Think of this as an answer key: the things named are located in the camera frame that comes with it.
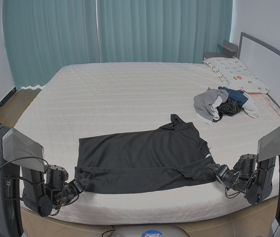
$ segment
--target round blue logo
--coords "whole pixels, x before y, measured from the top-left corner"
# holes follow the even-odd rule
[[[141,237],[163,237],[162,233],[156,230],[146,231]]]

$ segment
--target bed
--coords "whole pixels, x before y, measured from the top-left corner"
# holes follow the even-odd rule
[[[271,88],[270,96],[252,95],[260,112],[258,119],[241,112],[210,126],[196,117],[193,97],[208,87],[224,86],[207,65],[99,63],[60,69],[15,128],[43,145],[45,159],[65,167],[71,180],[79,138],[153,130],[169,123],[170,114],[175,113],[185,122],[193,122],[217,163],[232,168],[240,155],[255,154],[258,139],[280,125],[280,92],[274,85],[280,86],[280,53],[242,33],[238,57]],[[269,198],[278,194],[276,162]],[[191,222],[247,206],[243,196],[227,199],[224,187],[213,182],[138,194],[83,192],[77,202],[62,207],[56,218],[85,224]]]

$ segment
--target gray sweater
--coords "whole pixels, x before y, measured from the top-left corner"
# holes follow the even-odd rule
[[[228,99],[229,94],[225,89],[208,88],[206,92],[194,96],[196,112],[205,119],[213,121],[214,116],[212,114],[211,105],[213,105],[218,96],[222,98],[222,102],[224,103]]]

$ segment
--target white headboard panel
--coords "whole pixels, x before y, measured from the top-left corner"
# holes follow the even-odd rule
[[[238,58],[265,83],[269,97],[280,107],[280,51],[241,33]]]

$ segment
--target curtain fold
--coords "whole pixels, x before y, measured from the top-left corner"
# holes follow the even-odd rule
[[[95,0],[3,0],[5,47],[22,86],[45,85],[63,66],[98,63]]]
[[[233,0],[97,0],[102,62],[201,63],[229,40]]]

